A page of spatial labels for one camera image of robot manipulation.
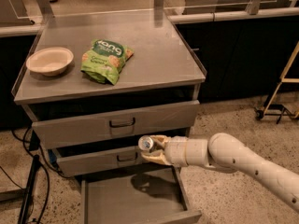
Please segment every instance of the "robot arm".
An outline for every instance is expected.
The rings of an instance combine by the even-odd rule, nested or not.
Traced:
[[[200,166],[251,176],[299,213],[299,175],[257,155],[227,133],[209,140],[164,135],[143,136],[138,145],[147,161],[164,165]]]

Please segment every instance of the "green chip bag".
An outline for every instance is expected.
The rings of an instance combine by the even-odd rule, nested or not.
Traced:
[[[82,56],[81,71],[99,83],[115,85],[132,49],[108,40],[94,40],[92,48]]]

